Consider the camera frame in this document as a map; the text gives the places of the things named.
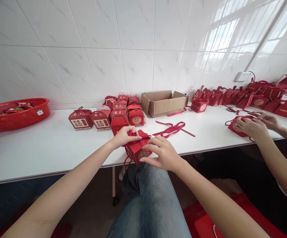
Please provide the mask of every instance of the table leg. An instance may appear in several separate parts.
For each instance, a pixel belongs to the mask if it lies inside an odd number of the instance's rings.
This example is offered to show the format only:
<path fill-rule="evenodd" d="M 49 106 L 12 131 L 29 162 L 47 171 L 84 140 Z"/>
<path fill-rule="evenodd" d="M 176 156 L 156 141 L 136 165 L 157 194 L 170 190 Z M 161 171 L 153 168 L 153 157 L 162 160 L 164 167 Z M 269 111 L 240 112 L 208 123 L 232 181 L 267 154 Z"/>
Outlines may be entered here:
<path fill-rule="evenodd" d="M 113 206 L 118 204 L 118 197 L 116 196 L 116 168 L 113 166 Z"/>

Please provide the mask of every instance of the blue jeans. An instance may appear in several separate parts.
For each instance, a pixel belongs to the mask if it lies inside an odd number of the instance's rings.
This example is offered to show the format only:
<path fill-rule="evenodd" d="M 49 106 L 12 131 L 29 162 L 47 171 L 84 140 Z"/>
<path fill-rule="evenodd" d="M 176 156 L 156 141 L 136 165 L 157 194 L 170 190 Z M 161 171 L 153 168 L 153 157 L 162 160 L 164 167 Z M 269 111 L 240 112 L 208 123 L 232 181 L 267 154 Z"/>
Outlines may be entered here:
<path fill-rule="evenodd" d="M 0 230 L 16 215 L 19 209 L 33 198 L 42 195 L 63 175 L 35 178 L 0 184 Z"/>
<path fill-rule="evenodd" d="M 167 171 L 146 163 L 131 164 L 122 190 L 129 202 L 112 224 L 108 238 L 191 238 Z"/>

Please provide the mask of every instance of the person's left hand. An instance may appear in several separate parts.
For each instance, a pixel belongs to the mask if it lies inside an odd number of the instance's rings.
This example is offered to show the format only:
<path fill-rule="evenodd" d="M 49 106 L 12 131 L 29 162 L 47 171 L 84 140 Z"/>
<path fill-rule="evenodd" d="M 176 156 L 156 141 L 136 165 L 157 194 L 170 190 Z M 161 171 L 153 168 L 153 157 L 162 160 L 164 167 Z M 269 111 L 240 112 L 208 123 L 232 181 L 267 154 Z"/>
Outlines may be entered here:
<path fill-rule="evenodd" d="M 135 133 L 137 136 L 133 136 L 133 137 L 128 136 L 128 133 L 130 131 Z M 126 126 L 126 127 L 121 128 L 118 131 L 117 135 L 115 135 L 115 137 L 113 137 L 110 141 L 114 144 L 116 148 L 118 148 L 120 146 L 127 144 L 128 142 L 141 140 L 141 139 L 142 137 L 139 136 L 134 126 Z"/>
<path fill-rule="evenodd" d="M 244 118 L 242 120 L 241 117 L 238 117 L 235 127 L 254 138 L 254 140 L 270 137 L 266 125 L 258 119 Z"/>

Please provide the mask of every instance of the white table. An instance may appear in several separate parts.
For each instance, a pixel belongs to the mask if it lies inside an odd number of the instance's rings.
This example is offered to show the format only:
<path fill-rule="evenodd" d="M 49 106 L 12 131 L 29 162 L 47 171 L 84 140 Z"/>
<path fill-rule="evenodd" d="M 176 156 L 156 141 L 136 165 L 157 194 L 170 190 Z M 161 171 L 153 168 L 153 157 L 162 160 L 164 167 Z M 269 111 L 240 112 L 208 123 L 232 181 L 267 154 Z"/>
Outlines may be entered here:
<path fill-rule="evenodd" d="M 0 183 L 64 174 L 113 136 L 111 130 L 97 131 L 95 127 L 75 131 L 68 120 L 71 112 L 72 109 L 53 110 L 49 118 L 38 124 L 0 133 Z M 203 113 L 186 111 L 172 117 L 147 116 L 146 125 L 138 129 L 151 135 L 168 127 L 157 124 L 156 120 L 173 124 L 185 122 L 184 129 L 196 137 L 180 131 L 168 138 L 180 155 L 252 144 L 248 138 L 238 136 L 225 126 L 225 122 L 235 116 L 224 106 L 210 106 Z M 287 127 L 287 118 L 279 117 L 279 120 Z M 273 139 L 281 139 L 277 133 L 269 133 Z M 125 158 L 125 150 L 121 147 L 102 167 L 122 165 Z"/>

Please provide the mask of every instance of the open cardboard box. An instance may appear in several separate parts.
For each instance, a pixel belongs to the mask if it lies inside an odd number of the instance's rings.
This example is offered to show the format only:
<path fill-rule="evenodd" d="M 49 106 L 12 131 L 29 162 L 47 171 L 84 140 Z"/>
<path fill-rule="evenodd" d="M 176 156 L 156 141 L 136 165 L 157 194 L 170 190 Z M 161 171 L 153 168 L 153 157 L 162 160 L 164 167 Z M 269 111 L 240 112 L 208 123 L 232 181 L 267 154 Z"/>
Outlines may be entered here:
<path fill-rule="evenodd" d="M 189 97 L 171 90 L 147 92 L 141 95 L 141 105 L 152 118 L 161 117 L 182 111 L 187 106 Z"/>

